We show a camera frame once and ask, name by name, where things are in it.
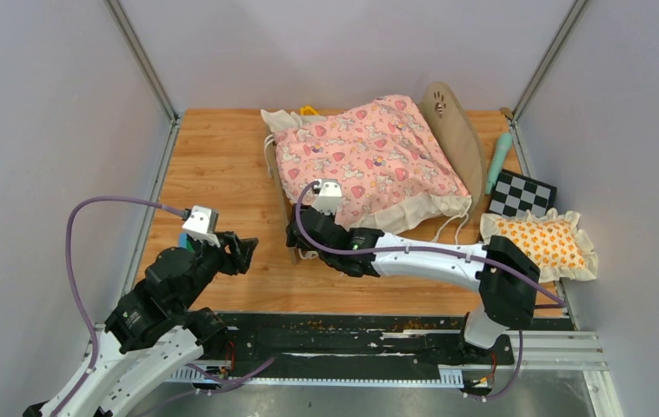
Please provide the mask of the orange duck print pillow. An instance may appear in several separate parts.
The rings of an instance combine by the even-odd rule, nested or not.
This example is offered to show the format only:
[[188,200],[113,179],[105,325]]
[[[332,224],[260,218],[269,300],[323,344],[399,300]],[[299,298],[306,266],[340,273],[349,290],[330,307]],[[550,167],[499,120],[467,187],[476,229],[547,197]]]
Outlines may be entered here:
[[559,214],[552,208],[542,217],[527,212],[521,218],[484,214],[480,236],[489,243],[493,237],[511,240],[540,269],[540,282],[593,281],[598,271],[595,246],[578,227],[576,211]]

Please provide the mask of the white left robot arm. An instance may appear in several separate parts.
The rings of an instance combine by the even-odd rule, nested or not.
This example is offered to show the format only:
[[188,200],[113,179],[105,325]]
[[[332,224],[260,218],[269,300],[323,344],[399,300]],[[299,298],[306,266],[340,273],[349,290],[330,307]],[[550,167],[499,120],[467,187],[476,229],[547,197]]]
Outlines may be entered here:
[[233,232],[218,244],[188,238],[188,247],[161,251],[144,278],[117,303],[84,363],[51,400],[26,416],[125,416],[178,368],[227,347],[228,327],[210,308],[192,309],[218,274],[248,271],[259,244]]

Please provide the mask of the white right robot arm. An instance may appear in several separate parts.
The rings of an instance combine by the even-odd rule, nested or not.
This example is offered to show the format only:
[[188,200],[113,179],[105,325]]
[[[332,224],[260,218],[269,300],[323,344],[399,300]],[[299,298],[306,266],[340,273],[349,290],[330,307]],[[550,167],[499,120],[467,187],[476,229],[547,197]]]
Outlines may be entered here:
[[481,305],[468,313],[457,350],[468,362],[490,354],[507,330],[523,330],[533,319],[540,269],[510,239],[450,245],[416,241],[376,228],[344,229],[331,215],[295,206],[287,244],[317,252],[329,267],[352,277],[415,276],[477,293]]

